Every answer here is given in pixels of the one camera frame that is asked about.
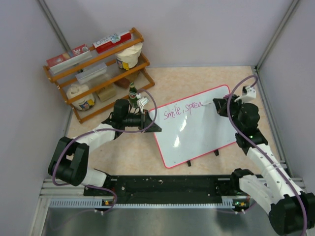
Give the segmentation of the marker pen with magenta cap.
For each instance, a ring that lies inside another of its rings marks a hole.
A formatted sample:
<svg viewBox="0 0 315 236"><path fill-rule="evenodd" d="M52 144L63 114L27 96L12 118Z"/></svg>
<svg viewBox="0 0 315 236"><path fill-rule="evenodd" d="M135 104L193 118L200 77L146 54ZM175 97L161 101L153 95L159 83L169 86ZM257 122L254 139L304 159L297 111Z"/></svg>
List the marker pen with magenta cap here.
<svg viewBox="0 0 315 236"><path fill-rule="evenodd" d="M206 105L209 105L209 104L212 104L212 103L216 103L216 102L218 102L219 100L223 100L223 99L228 99L229 98L229 94L227 94L227 95L225 95L223 98L215 98L215 99L213 99L213 101L210 101L210 102L205 102L205 103L202 103L201 105L202 106L206 106Z"/></svg>

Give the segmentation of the whiteboard with pink frame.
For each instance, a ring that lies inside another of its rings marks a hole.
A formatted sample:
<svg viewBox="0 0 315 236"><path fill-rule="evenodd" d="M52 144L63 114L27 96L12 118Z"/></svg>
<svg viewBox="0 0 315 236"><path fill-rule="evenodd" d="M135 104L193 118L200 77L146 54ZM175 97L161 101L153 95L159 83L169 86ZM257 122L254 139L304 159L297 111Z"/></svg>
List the whiteboard with pink frame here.
<svg viewBox="0 0 315 236"><path fill-rule="evenodd" d="M220 85L149 111L162 129L154 136L166 168L236 142L235 129L228 118L218 115L213 103L229 93L228 85Z"/></svg>

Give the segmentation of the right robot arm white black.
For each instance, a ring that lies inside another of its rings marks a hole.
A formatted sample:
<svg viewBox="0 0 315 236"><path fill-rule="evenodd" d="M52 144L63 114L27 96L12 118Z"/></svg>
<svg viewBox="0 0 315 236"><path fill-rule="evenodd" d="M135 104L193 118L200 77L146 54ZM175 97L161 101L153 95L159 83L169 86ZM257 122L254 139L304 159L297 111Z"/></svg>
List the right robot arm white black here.
<svg viewBox="0 0 315 236"><path fill-rule="evenodd" d="M245 192L266 212L274 231L284 236L315 226L315 196L305 193L287 174L275 158L268 141L258 129L259 109L255 104L243 103L233 95L213 100L219 116L229 118L236 130L235 138L261 171L264 182L248 169L240 168L231 174L230 190L237 195Z"/></svg>

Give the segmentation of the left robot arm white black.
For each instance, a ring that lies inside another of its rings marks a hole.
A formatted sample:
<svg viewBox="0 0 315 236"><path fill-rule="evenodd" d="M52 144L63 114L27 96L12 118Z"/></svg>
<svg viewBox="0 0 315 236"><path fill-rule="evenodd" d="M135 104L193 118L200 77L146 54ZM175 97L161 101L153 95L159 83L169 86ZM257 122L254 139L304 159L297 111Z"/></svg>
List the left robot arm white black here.
<svg viewBox="0 0 315 236"><path fill-rule="evenodd" d="M122 133L133 133L126 130L127 127L137 127L135 133L162 131L155 124L157 113L151 118L149 111L145 109L137 113L129 110L129 101L118 99L110 116L98 127L75 138L60 138L48 167L53 184L92 185L99 194L108 194L112 184L106 180L106 173L88 168L89 154L103 144L117 139Z"/></svg>

